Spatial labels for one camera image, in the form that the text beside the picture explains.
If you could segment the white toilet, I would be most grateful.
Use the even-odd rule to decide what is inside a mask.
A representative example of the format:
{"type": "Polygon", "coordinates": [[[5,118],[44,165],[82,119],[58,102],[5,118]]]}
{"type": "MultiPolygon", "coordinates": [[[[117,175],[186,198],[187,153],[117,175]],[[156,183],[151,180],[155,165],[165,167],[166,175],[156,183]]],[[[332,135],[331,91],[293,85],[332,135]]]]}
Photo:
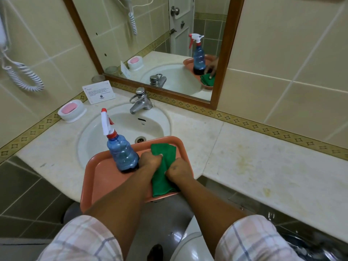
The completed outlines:
{"type": "Polygon", "coordinates": [[[214,261],[193,216],[170,261],[214,261]]]}

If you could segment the person's left hand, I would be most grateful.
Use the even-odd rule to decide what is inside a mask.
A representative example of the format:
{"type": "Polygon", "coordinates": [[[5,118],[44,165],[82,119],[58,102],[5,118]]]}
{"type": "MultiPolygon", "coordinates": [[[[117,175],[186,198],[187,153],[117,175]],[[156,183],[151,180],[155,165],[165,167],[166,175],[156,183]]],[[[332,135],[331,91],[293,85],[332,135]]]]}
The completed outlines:
{"type": "Polygon", "coordinates": [[[139,169],[144,169],[151,174],[159,168],[163,155],[153,155],[151,151],[143,152],[139,159],[139,169]]]}

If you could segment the green cleaning cloth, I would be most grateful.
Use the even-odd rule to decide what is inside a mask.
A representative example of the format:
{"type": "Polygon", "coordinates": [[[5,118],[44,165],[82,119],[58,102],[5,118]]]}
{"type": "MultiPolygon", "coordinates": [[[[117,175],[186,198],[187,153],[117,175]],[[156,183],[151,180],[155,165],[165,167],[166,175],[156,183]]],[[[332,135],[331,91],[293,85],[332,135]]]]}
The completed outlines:
{"type": "Polygon", "coordinates": [[[154,198],[164,196],[172,192],[180,192],[176,184],[172,183],[166,177],[166,171],[171,164],[176,160],[176,146],[168,143],[158,143],[151,145],[151,152],[153,155],[162,155],[162,161],[159,168],[155,171],[152,183],[152,196],[154,198]]]}

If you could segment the wood framed mirror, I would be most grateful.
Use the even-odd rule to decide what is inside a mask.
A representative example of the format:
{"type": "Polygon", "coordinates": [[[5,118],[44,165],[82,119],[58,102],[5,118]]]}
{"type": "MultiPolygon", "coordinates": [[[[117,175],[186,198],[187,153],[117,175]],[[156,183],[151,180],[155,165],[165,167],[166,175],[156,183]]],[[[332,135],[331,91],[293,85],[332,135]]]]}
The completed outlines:
{"type": "Polygon", "coordinates": [[[245,0],[63,0],[115,87],[217,109],[245,0]]]}

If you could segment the person's right forearm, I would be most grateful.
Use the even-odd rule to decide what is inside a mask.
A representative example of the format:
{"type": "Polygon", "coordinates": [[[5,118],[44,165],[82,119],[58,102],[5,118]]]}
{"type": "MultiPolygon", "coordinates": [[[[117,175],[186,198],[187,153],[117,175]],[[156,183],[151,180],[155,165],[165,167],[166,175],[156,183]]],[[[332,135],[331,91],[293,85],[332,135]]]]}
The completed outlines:
{"type": "Polygon", "coordinates": [[[192,208],[203,238],[212,255],[227,229],[247,215],[238,208],[224,202],[204,187],[191,175],[167,175],[178,186],[192,208]]]}

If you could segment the blue spray bottle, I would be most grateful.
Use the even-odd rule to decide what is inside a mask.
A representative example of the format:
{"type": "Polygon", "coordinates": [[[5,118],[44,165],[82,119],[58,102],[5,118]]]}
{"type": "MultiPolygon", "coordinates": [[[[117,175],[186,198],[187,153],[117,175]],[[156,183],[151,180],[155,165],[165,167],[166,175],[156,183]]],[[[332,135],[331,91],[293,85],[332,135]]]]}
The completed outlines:
{"type": "Polygon", "coordinates": [[[103,135],[107,137],[107,147],[118,170],[128,173],[138,168],[139,155],[123,135],[119,135],[112,127],[114,124],[109,118],[107,109],[101,110],[101,123],[103,135]]]}

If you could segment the pink soap bar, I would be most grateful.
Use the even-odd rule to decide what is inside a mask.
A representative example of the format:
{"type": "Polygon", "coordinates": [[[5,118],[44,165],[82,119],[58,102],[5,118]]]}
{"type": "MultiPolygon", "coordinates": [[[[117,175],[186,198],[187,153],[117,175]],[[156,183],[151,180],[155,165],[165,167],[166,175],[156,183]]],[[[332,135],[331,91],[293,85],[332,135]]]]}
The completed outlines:
{"type": "Polygon", "coordinates": [[[78,107],[78,105],[76,103],[70,102],[61,108],[61,113],[62,114],[69,114],[70,112],[75,110],[77,107],[78,107]]]}

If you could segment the plaid sleeve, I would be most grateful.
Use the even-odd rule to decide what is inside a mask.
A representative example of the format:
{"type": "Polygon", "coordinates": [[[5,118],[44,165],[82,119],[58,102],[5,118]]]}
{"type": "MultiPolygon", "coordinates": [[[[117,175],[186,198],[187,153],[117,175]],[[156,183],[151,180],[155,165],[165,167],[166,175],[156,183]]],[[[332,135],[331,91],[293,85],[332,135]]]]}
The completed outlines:
{"type": "Polygon", "coordinates": [[[110,230],[94,217],[81,215],[68,222],[37,261],[124,261],[110,230]]]}
{"type": "Polygon", "coordinates": [[[250,215],[233,223],[222,235],[215,261],[303,261],[261,215],[250,215]]]}

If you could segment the white soap dish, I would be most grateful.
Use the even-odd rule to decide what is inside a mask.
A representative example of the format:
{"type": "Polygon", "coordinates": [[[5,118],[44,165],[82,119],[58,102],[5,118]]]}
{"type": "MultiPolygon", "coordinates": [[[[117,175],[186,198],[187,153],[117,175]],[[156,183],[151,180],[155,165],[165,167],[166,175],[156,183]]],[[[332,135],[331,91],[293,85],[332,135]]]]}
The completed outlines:
{"type": "Polygon", "coordinates": [[[86,106],[81,100],[71,100],[70,102],[74,102],[78,105],[78,107],[70,112],[69,114],[62,114],[61,113],[61,108],[58,110],[58,115],[60,116],[61,119],[63,119],[66,123],[73,123],[80,119],[87,111],[86,106]]]}

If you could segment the white round sink basin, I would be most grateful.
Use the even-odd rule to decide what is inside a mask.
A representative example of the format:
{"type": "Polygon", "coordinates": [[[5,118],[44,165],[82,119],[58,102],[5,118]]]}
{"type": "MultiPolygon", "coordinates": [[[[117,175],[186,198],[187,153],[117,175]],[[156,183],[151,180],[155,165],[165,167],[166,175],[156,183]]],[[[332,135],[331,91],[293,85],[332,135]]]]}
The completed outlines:
{"type": "MultiPolygon", "coordinates": [[[[140,110],[130,113],[132,104],[115,106],[107,111],[114,122],[112,128],[123,135],[130,144],[153,140],[171,135],[171,125],[165,113],[152,107],[150,110],[140,110]]],[[[96,154],[107,151],[107,137],[103,135],[101,116],[96,116],[82,131],[77,145],[77,155],[82,168],[96,154]]]]}

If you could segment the plaid right sleeve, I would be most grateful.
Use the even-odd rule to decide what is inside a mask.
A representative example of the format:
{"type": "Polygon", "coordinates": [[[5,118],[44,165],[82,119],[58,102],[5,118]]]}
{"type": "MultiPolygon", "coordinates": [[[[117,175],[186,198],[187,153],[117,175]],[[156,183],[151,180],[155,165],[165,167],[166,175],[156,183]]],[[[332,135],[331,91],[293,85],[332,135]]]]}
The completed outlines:
{"type": "Polygon", "coordinates": [[[250,215],[233,223],[222,235],[215,261],[303,261],[261,215],[250,215]]]}

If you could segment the person's right hand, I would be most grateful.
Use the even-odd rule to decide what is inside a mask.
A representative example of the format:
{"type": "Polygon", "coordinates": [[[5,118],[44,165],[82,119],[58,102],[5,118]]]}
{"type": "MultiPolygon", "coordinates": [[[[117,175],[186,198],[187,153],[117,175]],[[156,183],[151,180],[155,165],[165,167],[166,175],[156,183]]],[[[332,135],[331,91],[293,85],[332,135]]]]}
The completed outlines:
{"type": "Polygon", "coordinates": [[[177,158],[175,160],[175,179],[168,179],[177,186],[183,181],[191,180],[194,178],[191,166],[183,158],[177,158]]]}

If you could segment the person's left forearm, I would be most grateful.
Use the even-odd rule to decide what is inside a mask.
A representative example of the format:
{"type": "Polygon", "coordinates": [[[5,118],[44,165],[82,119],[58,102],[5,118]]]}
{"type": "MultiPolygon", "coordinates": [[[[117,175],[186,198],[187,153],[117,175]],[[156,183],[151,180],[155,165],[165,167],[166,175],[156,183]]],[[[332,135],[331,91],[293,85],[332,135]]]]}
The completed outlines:
{"type": "Polygon", "coordinates": [[[127,258],[155,171],[153,166],[140,167],[127,181],[85,211],[86,215],[99,220],[114,235],[123,258],[127,258]]]}

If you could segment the person's dark shoe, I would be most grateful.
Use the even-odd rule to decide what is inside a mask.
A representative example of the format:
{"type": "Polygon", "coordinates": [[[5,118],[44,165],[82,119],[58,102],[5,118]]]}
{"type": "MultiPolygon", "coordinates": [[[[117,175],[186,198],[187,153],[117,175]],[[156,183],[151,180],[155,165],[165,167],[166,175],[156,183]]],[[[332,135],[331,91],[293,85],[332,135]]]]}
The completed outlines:
{"type": "Polygon", "coordinates": [[[163,261],[163,247],[160,244],[154,245],[149,254],[147,261],[163,261]]]}

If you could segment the plaid left sleeve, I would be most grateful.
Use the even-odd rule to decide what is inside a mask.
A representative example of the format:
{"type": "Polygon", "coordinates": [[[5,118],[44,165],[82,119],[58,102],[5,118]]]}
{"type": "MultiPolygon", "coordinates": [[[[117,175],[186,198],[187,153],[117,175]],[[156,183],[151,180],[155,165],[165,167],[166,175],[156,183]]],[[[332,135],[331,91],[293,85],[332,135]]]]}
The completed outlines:
{"type": "Polygon", "coordinates": [[[94,217],[81,215],[68,222],[37,261],[124,261],[110,230],[94,217]]]}

